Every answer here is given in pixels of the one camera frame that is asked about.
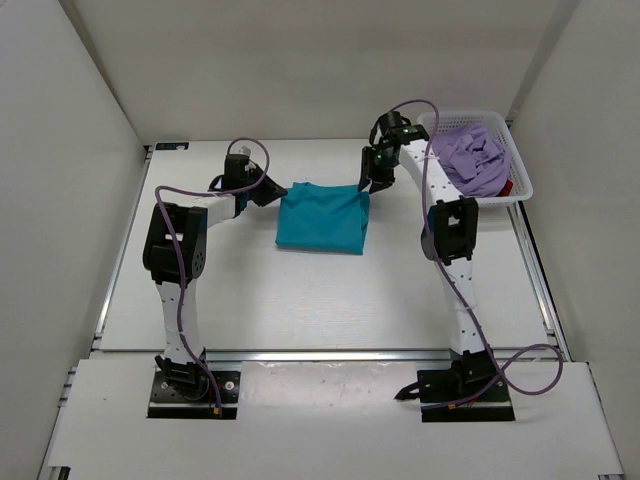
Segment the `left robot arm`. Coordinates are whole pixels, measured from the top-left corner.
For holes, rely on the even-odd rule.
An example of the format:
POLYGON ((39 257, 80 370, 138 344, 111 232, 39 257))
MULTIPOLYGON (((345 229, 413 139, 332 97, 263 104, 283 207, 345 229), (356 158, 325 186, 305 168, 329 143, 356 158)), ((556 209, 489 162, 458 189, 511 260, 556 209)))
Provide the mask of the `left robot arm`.
POLYGON ((203 193, 158 186, 143 247, 143 266, 161 300, 166 348, 156 358, 159 369, 175 378, 188 400, 206 395, 210 377, 204 371, 196 307, 197 280, 205 270, 208 230, 237 218, 249 203, 264 207, 287 195, 250 157, 229 153, 224 172, 203 193))

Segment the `purple t-shirt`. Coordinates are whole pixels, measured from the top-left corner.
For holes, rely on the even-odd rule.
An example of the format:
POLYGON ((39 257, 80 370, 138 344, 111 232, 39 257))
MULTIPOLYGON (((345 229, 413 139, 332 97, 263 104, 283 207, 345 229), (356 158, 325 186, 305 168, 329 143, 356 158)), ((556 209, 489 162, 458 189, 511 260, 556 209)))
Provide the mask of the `purple t-shirt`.
POLYGON ((432 150, 452 184, 465 197, 499 197, 509 179, 511 150, 480 123, 437 134, 432 150))

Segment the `teal t-shirt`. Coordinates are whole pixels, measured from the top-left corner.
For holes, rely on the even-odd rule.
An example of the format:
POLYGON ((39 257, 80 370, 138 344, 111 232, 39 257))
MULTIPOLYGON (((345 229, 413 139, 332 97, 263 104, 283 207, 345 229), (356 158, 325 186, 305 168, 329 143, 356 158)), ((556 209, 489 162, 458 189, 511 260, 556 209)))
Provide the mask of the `teal t-shirt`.
POLYGON ((361 255, 370 196, 355 185, 295 182, 280 201, 275 243, 288 250, 361 255))

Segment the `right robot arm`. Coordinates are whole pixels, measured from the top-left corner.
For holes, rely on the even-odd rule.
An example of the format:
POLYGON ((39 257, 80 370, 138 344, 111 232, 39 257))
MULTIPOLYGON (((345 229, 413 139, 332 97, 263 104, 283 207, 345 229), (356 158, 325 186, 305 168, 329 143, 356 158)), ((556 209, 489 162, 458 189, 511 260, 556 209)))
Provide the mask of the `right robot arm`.
POLYGON ((398 111, 381 115, 362 149, 360 191, 370 194, 391 187, 394 170, 403 167, 421 194, 424 256, 438 267, 452 314, 450 352, 463 365, 449 375, 449 387, 460 399, 470 400, 486 384, 480 368, 489 368, 492 354, 477 315, 473 278, 479 207, 454 186, 434 155, 431 137, 398 111))

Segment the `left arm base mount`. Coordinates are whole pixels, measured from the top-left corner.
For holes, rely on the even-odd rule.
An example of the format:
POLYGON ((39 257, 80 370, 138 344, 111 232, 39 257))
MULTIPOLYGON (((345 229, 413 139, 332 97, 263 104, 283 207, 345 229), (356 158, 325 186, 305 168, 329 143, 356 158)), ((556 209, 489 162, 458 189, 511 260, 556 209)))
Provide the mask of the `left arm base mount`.
POLYGON ((155 358, 156 370, 149 395, 150 419, 235 420, 241 387, 241 372, 212 370, 211 378, 194 363, 177 364, 155 358))

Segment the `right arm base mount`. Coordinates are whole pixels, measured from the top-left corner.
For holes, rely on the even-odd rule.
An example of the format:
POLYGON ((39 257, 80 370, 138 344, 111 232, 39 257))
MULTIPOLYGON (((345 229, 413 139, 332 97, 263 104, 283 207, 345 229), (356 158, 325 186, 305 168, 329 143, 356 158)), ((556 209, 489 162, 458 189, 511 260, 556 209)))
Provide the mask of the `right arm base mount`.
POLYGON ((446 370, 420 370, 417 380, 396 393, 396 401, 420 402, 424 423, 511 422, 509 390, 485 351, 452 354, 446 370))

